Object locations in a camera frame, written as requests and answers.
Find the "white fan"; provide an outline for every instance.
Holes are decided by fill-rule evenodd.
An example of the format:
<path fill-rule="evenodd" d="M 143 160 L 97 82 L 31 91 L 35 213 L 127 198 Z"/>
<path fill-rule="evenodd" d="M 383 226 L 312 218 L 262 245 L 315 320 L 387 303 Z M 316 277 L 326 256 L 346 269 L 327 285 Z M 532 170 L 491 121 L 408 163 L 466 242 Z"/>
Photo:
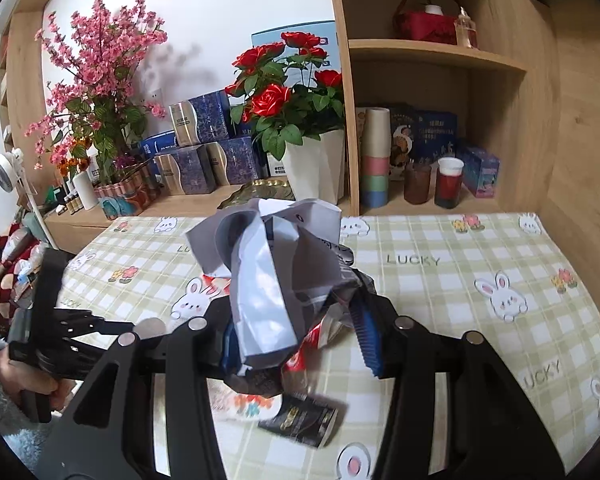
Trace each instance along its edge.
<path fill-rule="evenodd" d="M 36 201 L 33 199 L 31 186 L 29 185 L 27 175 L 22 166 L 23 159 L 24 154 L 20 148 L 14 148 L 11 152 L 0 153 L 0 187 L 7 193 L 10 193 L 15 189 L 17 184 L 22 185 L 27 194 L 27 198 L 29 199 L 29 206 L 33 211 L 33 214 L 36 215 L 40 227 L 42 227 L 42 230 L 45 232 L 46 239 L 49 240 L 49 243 L 54 249 L 57 249 L 58 246 L 51 236 L 49 229 L 46 227 L 45 221 L 40 214 L 40 209 L 38 209 L 38 206 L 36 205 Z"/>

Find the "gold tray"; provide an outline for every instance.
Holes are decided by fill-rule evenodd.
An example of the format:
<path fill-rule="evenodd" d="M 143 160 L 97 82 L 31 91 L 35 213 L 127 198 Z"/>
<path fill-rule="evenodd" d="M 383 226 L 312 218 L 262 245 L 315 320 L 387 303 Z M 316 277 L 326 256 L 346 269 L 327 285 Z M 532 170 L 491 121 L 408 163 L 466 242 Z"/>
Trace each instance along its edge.
<path fill-rule="evenodd" d="M 277 198 L 278 200 L 295 200 L 294 192 L 286 180 L 266 179 L 252 180 L 223 200 L 218 209 L 231 205 L 246 204 L 252 198 Z"/>

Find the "person's hand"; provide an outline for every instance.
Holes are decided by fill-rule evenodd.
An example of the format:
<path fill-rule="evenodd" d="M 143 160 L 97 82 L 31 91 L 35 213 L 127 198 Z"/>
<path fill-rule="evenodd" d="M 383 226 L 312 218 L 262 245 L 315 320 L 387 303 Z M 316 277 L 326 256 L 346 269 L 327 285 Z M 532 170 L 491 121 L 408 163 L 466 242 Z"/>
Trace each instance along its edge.
<path fill-rule="evenodd" d="M 29 390 L 37 394 L 50 396 L 52 410 L 62 410 L 70 399 L 75 381 L 62 379 L 56 381 L 42 370 L 9 359 L 9 348 L 0 350 L 0 384 L 4 392 L 17 406 L 20 405 L 20 393 Z"/>

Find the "red rose plant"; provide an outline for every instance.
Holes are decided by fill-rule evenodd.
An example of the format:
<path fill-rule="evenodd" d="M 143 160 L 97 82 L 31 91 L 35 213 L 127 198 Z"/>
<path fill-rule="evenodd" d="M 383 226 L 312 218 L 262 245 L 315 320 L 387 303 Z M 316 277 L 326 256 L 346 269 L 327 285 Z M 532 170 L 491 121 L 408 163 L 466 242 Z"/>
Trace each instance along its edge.
<path fill-rule="evenodd" d="M 161 29 L 164 20 L 146 10 L 145 0 L 136 0 L 131 9 L 123 6 L 115 14 L 104 0 L 93 0 L 92 9 L 91 17 L 72 14 L 72 46 L 60 34 L 55 12 L 48 16 L 52 37 L 44 37 L 42 29 L 36 33 L 51 62 L 67 70 L 73 83 L 59 82 L 53 87 L 47 83 L 50 111 L 24 134 L 39 134 L 36 168 L 42 168 L 40 156 L 50 153 L 51 163 L 62 176 L 73 177 L 86 168 L 86 150 L 94 144 L 100 179 L 113 184 L 124 178 L 125 168 L 136 163 L 128 143 L 141 138 L 145 113 L 165 115 L 158 103 L 134 105 L 130 98 L 134 73 L 147 49 L 167 41 L 167 33 Z"/>
<path fill-rule="evenodd" d="M 266 152 L 281 160 L 286 143 L 301 146 L 303 137 L 344 127 L 342 75 L 322 70 L 327 52 L 320 38 L 305 32 L 283 32 L 282 40 L 250 48 L 234 61 L 238 77 L 224 90 L 244 103 L 232 107 L 234 123 L 253 123 L 255 138 Z M 284 56 L 287 47 L 296 54 Z M 299 70 L 301 82 L 285 86 L 289 71 Z"/>

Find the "metal bolt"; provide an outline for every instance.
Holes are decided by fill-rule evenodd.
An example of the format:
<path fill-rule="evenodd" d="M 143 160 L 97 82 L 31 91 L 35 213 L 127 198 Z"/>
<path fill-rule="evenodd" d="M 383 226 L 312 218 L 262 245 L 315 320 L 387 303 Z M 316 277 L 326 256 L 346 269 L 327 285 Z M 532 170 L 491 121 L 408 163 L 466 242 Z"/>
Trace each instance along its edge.
<path fill-rule="evenodd" d="M 472 345 L 479 345 L 484 342 L 484 336 L 480 332 L 471 330 L 471 332 L 466 333 L 466 340 Z"/>
<path fill-rule="evenodd" d="M 131 343 L 136 341 L 136 334 L 133 332 L 125 332 L 118 338 L 120 346 L 129 346 Z"/>
<path fill-rule="evenodd" d="M 415 322 L 409 316 L 398 316 L 395 318 L 394 325 L 400 330 L 410 330 L 414 327 Z"/>
<path fill-rule="evenodd" d="M 203 317 L 192 317 L 189 319 L 189 328 L 192 330 L 202 330 L 206 327 L 206 319 Z"/>

